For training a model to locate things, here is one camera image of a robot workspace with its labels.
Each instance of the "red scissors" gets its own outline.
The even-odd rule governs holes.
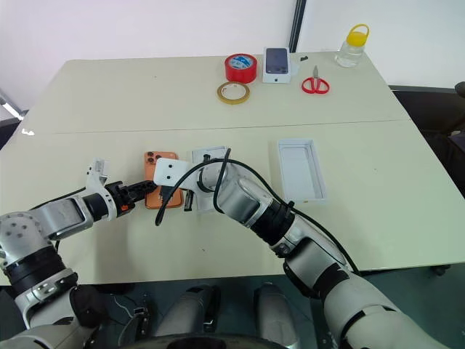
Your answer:
[[[305,84],[309,82],[310,88],[306,88]],[[318,93],[319,95],[324,95],[325,93],[329,92],[329,84],[323,79],[320,79],[318,76],[318,67],[315,66],[313,68],[313,76],[311,78],[307,78],[302,82],[302,89],[306,93],[314,94]]]

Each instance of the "red tape roll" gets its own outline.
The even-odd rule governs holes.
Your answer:
[[[230,55],[225,60],[226,79],[248,84],[256,78],[256,59],[246,53]]]

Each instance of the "plastic bottle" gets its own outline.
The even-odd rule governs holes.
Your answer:
[[[359,27],[365,27],[366,33],[355,31]],[[362,23],[357,24],[350,30],[347,39],[342,43],[341,49],[336,53],[336,62],[341,67],[355,67],[360,62],[368,34],[370,34],[370,28]]]

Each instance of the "black pole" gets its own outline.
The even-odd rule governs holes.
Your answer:
[[[294,11],[294,21],[292,22],[291,38],[289,39],[289,52],[295,52],[299,42],[300,27],[304,18],[305,4],[307,0],[296,0],[296,10]]]

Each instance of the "orange phone case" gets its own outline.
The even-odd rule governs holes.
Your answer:
[[[177,155],[171,152],[163,151],[148,151],[144,154],[144,168],[145,168],[145,180],[153,180],[153,174],[155,173],[155,167],[157,159],[159,158],[169,158],[177,159]],[[161,196],[160,196],[161,186],[158,186],[155,191],[149,193],[145,196],[145,207],[148,209],[159,209],[161,207]],[[182,205],[182,192],[181,189],[177,189],[171,200],[168,203],[169,207],[179,207]]]

